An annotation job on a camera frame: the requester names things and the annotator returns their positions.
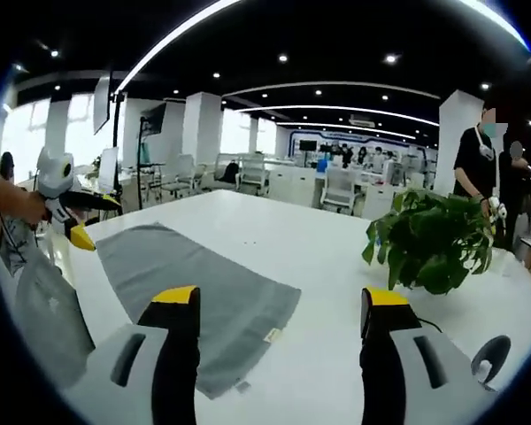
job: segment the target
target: ceiling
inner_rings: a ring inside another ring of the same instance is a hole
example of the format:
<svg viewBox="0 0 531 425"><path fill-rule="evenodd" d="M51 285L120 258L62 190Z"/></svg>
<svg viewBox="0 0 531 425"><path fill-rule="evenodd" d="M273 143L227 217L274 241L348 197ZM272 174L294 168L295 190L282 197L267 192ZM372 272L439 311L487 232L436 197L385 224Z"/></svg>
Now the ceiling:
<svg viewBox="0 0 531 425"><path fill-rule="evenodd" d="M56 19L35 22L14 59L24 67L14 71L14 82L23 87L35 77L54 74L48 82L22 90L21 102L94 87L94 79L64 80L63 73L69 71L130 70L170 30L214 2L105 3L81 2L79 9L56 11ZM496 9L531 47L531 4L523 3L498 2ZM58 57L52 58L51 50L58 50ZM384 61L390 53L397 55L392 66ZM286 63L280 62L280 54L287 55ZM519 98L531 119L529 57L514 38L457 0L243 0L167 46L127 91L130 96L154 98L184 98L208 91L223 96L226 107L235 109L329 105L438 122L439 105L455 89L484 98L506 94L511 88L512 104ZM220 78L213 78L214 73ZM320 82L225 96L311 81ZM380 87L322 81L369 82ZM483 82L493 84L492 89L482 91ZM62 86L61 93L54 92L56 85ZM349 125L351 113L374 122L376 129L414 136L416 143L438 140L436 126L372 112L305 108L252 114L275 117L277 122L303 122L306 116L307 122Z"/></svg>

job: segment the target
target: white table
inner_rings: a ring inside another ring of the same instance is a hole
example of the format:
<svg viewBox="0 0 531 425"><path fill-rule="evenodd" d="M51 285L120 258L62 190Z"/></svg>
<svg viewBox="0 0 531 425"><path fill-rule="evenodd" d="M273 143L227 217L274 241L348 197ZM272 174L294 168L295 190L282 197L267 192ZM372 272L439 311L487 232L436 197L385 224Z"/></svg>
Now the white table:
<svg viewBox="0 0 531 425"><path fill-rule="evenodd" d="M199 424L361 422L360 295L366 285L382 287L387 281L384 267L369 267L360 256L366 220L214 191L100 222L88 233L100 240L154 221L303 291L281 337L248 374L248 391L231 390L213 401L196 392ZM98 344L129 319L97 254L71 247L69 255L73 285ZM419 317L438 324L469 358L494 336L511 338L494 388L507 385L531 353L531 276L509 256L497 252L491 272L469 276L446 297L402 292Z"/></svg>

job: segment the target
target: light strip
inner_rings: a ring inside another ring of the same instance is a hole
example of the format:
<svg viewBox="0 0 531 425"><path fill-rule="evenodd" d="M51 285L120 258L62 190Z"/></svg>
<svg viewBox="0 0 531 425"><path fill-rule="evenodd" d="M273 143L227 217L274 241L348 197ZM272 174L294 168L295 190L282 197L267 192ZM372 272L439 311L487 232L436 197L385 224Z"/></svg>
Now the light strip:
<svg viewBox="0 0 531 425"><path fill-rule="evenodd" d="M232 93L226 93L223 97L243 95L244 93L252 93L254 91L264 91L272 89L285 89L289 87L303 87L303 86L364 86L364 87L376 87L377 89L388 89L404 91L412 93L413 95L420 95L426 97L432 97L433 99L440 100L441 98L432 93L426 91L420 91L415 89L408 89L406 87L390 86L388 84L380 84L378 82L365 82L365 81L304 81L304 82L287 82L284 84L274 84L273 86L254 87L252 89L244 89L239 91L233 91Z"/></svg>
<svg viewBox="0 0 531 425"><path fill-rule="evenodd" d="M310 127L335 127L346 128L347 130L357 131L370 131L372 133L378 133L383 135L396 135L397 137L405 137L406 139L416 139L414 135L402 135L401 133L394 133L393 131L378 130L375 128L365 127L353 127L353 126L341 126L339 124L319 124L318 122L278 122L278 126L310 126Z"/></svg>
<svg viewBox="0 0 531 425"><path fill-rule="evenodd" d="M494 22L496 25L501 27L506 33L510 34L513 38L515 38L518 42L520 42L523 47L527 49L527 51L531 51L529 49L529 46L527 46L527 43L521 36L521 34L518 32L517 29L515 29L512 24L510 24L507 20L505 20L502 16L497 14L496 12L492 11L487 5L485 5L483 2L478 0L458 0L460 3L465 4L472 10L478 12L480 15L482 15L485 18L488 18L492 22Z"/></svg>
<svg viewBox="0 0 531 425"><path fill-rule="evenodd" d="M429 126L439 127L438 122L423 120L422 118L412 117L410 115L403 115L402 113L387 112L387 111L378 111L376 109L366 109L366 108L351 108L348 106L330 106L323 104L292 104L284 106L260 106L259 108L246 108L246 109L237 109L238 112L255 112L255 111L271 111L277 109L332 109L337 111L354 111L354 112L368 112L368 113L379 113L381 115L389 115L390 117L405 118L406 120L413 120L428 124Z"/></svg>
<svg viewBox="0 0 531 425"><path fill-rule="evenodd" d="M162 51L168 44L171 42L177 40L180 36L185 34L187 31L189 31L192 27L195 25L200 24L205 19L210 18L212 15L226 9L228 6L231 6L233 4L239 3L242 0L219 0L215 4L211 4L209 7L201 10L196 15L190 17L185 22L180 24L177 28L175 28L171 33L169 33L163 40L161 40L158 44L156 44L154 47L151 48L150 51L137 63L134 68L132 68L132 71L124 78L124 81L118 86L116 89L116 93L119 93L122 91L129 82L135 77L137 73L142 71L142 69L148 65L148 62L150 62L156 55Z"/></svg>

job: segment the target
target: face mask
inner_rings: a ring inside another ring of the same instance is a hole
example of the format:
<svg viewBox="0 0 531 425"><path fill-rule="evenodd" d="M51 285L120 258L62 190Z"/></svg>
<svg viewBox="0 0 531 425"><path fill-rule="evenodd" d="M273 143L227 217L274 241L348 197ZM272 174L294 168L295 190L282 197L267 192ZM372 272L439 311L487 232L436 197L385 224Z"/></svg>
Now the face mask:
<svg viewBox="0 0 531 425"><path fill-rule="evenodd" d="M490 139L501 137L505 134L507 131L507 124L501 123L498 124L496 122L487 122L482 125L482 129L484 130L484 134L489 137Z"/></svg>

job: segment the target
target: window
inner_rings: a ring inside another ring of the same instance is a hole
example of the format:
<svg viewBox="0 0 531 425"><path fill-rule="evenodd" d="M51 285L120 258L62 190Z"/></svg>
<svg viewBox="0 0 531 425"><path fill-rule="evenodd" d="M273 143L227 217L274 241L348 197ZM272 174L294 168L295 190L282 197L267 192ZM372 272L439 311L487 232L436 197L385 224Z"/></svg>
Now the window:
<svg viewBox="0 0 531 425"><path fill-rule="evenodd" d="M9 151L14 158L14 183L31 179L37 158L45 144L45 123L50 100L24 104L14 109L4 123L1 153Z"/></svg>
<svg viewBox="0 0 531 425"><path fill-rule="evenodd" d="M275 138L277 137L277 125L270 120L258 120L258 141L256 143L256 150L275 154Z"/></svg>
<svg viewBox="0 0 531 425"><path fill-rule="evenodd" d="M250 149L250 115L225 109L220 153L247 153Z"/></svg>
<svg viewBox="0 0 531 425"><path fill-rule="evenodd" d="M73 155L75 166L92 164L106 148L112 147L112 131L116 105L110 104L110 119L94 135L93 94L75 95L69 104L69 119L65 133L65 152ZM120 106L118 128L118 159L122 160L122 140L124 138L124 113L126 102Z"/></svg>

